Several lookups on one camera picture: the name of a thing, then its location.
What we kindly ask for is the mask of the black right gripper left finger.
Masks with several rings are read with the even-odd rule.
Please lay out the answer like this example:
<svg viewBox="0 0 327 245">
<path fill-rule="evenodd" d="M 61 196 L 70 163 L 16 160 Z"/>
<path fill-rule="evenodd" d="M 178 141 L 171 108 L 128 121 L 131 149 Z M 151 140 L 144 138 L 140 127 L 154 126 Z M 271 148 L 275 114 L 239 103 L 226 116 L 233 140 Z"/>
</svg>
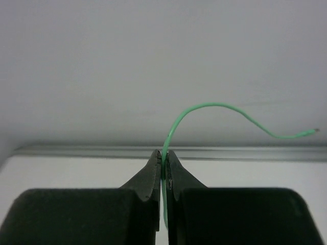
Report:
<svg viewBox="0 0 327 245">
<path fill-rule="evenodd" d="M 11 205 L 1 244 L 155 244 L 161 154 L 119 188 L 29 189 Z"/>
</svg>

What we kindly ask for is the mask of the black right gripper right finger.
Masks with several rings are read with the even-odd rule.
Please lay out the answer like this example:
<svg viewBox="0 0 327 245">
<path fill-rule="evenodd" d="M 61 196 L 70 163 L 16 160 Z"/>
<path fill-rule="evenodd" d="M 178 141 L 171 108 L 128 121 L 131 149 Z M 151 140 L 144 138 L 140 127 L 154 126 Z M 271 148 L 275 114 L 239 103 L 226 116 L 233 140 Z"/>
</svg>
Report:
<svg viewBox="0 0 327 245">
<path fill-rule="evenodd" d="M 165 177 L 169 244 L 323 244 L 305 200 L 292 189 L 209 188 L 173 151 Z"/>
</svg>

